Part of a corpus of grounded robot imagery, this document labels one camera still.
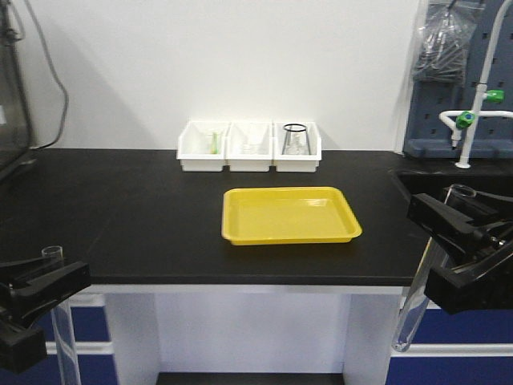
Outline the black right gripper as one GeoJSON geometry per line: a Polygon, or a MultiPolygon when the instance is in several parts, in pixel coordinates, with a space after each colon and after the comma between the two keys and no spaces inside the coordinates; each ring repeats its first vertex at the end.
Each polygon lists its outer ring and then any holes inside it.
{"type": "Polygon", "coordinates": [[[512,308],[512,227],[494,235],[489,247],[484,227],[512,222],[512,198],[450,186],[444,202],[419,193],[410,198],[407,217],[451,257],[479,258],[453,267],[430,269],[424,294],[448,314],[512,308]]]}

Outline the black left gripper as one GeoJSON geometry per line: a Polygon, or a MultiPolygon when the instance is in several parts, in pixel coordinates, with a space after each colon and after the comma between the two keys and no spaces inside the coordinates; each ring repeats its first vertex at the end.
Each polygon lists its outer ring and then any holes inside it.
{"type": "MultiPolygon", "coordinates": [[[[72,262],[76,287],[71,297],[91,285],[89,265],[72,262]]],[[[7,310],[1,308],[1,368],[23,373],[47,358],[46,337],[31,326],[62,300],[63,261],[37,257],[1,263],[1,285],[7,287],[7,310]]]]}

